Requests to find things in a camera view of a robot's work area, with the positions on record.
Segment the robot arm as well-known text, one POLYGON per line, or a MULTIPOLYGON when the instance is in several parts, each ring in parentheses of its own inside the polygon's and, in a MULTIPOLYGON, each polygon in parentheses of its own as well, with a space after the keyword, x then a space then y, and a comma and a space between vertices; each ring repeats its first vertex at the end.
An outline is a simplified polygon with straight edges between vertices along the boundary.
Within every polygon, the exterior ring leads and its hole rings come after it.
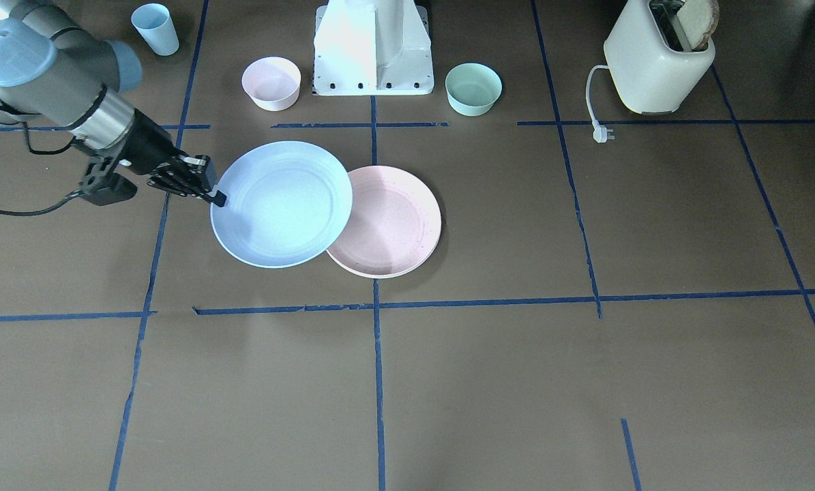
POLYGON ((136 53, 94 38, 51 1, 0 1, 0 127, 28 132, 36 117, 71 134, 68 148, 89 156, 78 187, 64 196, 105 206, 136 195, 118 172, 148 186, 223 207, 213 162, 178 149, 170 134, 124 97, 137 88, 136 53))

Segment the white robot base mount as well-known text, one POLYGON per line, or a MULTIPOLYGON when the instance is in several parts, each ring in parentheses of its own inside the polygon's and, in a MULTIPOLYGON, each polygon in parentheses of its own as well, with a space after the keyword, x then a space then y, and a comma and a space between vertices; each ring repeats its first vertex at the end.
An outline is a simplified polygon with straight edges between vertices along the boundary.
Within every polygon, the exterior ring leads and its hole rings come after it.
POLYGON ((329 1, 316 9, 316 95, 421 96, 434 88, 426 1, 329 1))

